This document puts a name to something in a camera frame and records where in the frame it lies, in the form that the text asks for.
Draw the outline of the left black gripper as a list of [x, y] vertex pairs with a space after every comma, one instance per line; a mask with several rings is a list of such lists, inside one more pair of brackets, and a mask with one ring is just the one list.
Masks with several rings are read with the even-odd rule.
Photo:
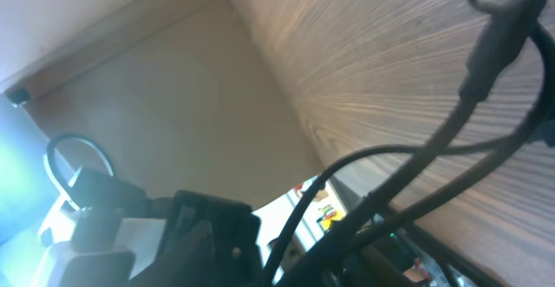
[[155, 260], [129, 285], [261, 286], [260, 226], [247, 204], [181, 190], [168, 202]]

